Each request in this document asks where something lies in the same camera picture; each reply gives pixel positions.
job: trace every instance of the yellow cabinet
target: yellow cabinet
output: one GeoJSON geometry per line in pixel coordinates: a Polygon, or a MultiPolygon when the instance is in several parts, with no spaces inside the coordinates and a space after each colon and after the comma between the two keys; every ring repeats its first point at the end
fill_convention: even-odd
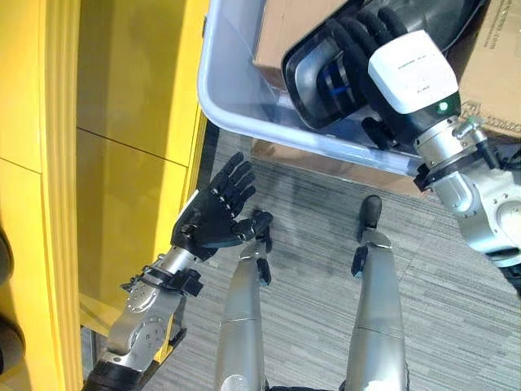
{"type": "Polygon", "coordinates": [[[82,130],[77,145],[82,324],[106,334],[125,308],[120,284],[169,248],[186,167],[82,130]]]}
{"type": "Polygon", "coordinates": [[[106,333],[119,285],[168,249],[199,169],[207,9],[0,2],[0,226],[14,256],[0,318],[25,343],[0,390],[80,389],[80,321],[106,333]]]}
{"type": "Polygon", "coordinates": [[[0,156],[41,172],[38,1],[0,2],[0,156]]]}
{"type": "Polygon", "coordinates": [[[0,179],[0,226],[14,264],[11,277],[0,287],[0,312],[21,330],[25,344],[24,361],[0,377],[0,389],[59,389],[41,175],[0,160],[0,179]]]}
{"type": "Polygon", "coordinates": [[[78,127],[188,166],[207,10],[208,0],[82,2],[78,127]]]}
{"type": "Polygon", "coordinates": [[[76,244],[79,2],[0,2],[0,227],[13,271],[0,317],[24,341],[0,389],[81,387],[76,244]]]}

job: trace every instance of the robotic hand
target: robotic hand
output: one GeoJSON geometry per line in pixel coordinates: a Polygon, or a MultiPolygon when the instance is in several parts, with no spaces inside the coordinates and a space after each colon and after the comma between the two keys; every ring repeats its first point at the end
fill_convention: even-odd
{"type": "Polygon", "coordinates": [[[366,133],[382,149],[400,143],[416,150],[424,160],[415,179],[418,187],[436,192],[467,243],[498,266],[521,294],[519,162],[515,156],[499,156],[480,129],[480,119],[458,120],[458,83],[439,42],[437,46],[424,30],[413,31],[413,20],[405,26],[396,4],[401,2],[375,0],[359,11],[333,14],[288,52],[283,61],[288,90],[305,121],[323,115],[317,108],[321,105],[329,111],[325,121],[333,121],[368,103],[380,118],[362,122],[366,133]],[[314,71],[312,87],[299,75],[313,70],[306,73],[300,67],[310,64],[303,53],[317,58],[318,48],[334,58],[314,71]],[[309,96],[310,103],[320,104],[306,106],[309,96]]]}
{"type": "Polygon", "coordinates": [[[129,292],[123,314],[112,325],[107,350],[85,383],[85,391],[139,389],[165,338],[172,335],[172,317],[184,308],[186,296],[203,287],[191,267],[206,261],[221,247],[236,246],[265,232],[272,220],[267,212],[236,222],[244,203],[255,193],[249,186],[251,163],[234,155],[202,191],[196,192],[177,219],[171,249],[122,287],[129,292]]]}

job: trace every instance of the plastic storage bin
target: plastic storage bin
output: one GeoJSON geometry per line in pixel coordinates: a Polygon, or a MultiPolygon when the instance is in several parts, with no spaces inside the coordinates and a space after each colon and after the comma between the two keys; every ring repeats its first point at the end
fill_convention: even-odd
{"type": "Polygon", "coordinates": [[[199,65],[199,101],[207,118],[232,132],[388,172],[415,175],[419,157],[372,148],[358,113],[326,130],[310,130],[290,99],[253,66],[265,0],[212,0],[199,65]]]}

